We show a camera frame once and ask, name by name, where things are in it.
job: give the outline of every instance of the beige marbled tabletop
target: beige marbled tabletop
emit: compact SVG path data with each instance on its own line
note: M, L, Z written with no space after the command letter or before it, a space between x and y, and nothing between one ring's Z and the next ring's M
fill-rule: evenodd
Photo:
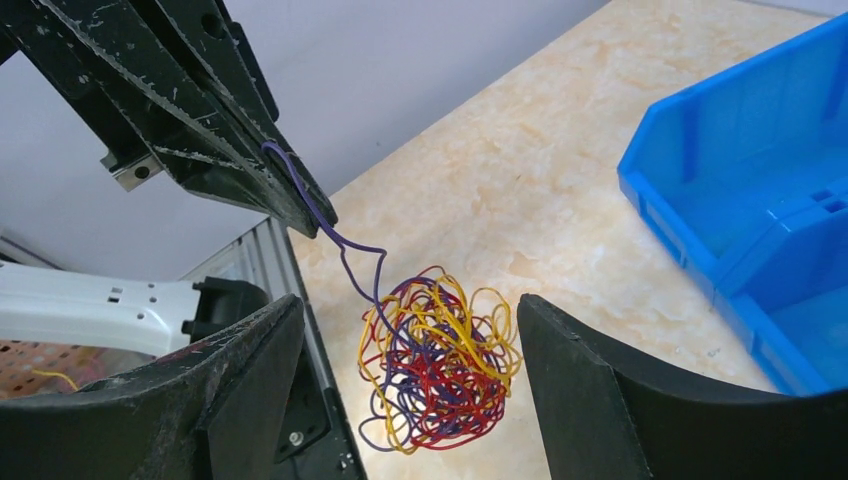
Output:
M675 365L771 389L643 226L615 168L651 103L822 21L740 2L613 1L333 195L338 229L388 249L384 289L441 264L468 289L495 287L513 306L537 293ZM293 242L356 427L367 304L325 236ZM376 259L351 257L370 281ZM523 371L487 437L411 457L359 448L378 480L549 478Z

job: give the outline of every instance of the blue container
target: blue container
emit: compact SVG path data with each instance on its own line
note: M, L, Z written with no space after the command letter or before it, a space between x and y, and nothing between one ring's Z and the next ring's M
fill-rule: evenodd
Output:
M621 189L785 393L848 388L848 14L651 106Z

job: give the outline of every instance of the blue plastic bin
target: blue plastic bin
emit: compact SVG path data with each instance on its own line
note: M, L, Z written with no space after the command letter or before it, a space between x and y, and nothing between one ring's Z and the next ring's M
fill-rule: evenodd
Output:
M621 189L785 393L848 388L848 14L651 106Z

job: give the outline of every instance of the marble surface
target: marble surface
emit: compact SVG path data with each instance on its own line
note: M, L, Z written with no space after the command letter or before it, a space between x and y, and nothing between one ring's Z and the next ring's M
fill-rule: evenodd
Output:
M742 2L613 1L332 197L338 229L389 251L383 288L431 264L516 305L537 293L680 367L772 389L618 189L653 102L823 21ZM366 302L325 236L293 238L351 425ZM362 281L376 258L351 254ZM463 448L411 457L361 441L374 479L549 478L524 371L506 418Z

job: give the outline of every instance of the gray wall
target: gray wall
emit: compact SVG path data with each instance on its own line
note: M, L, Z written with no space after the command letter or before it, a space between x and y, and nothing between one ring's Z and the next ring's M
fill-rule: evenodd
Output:
M331 193L606 3L228 0ZM0 229L80 271L176 278L261 220L164 175L127 194L26 59L0 68Z

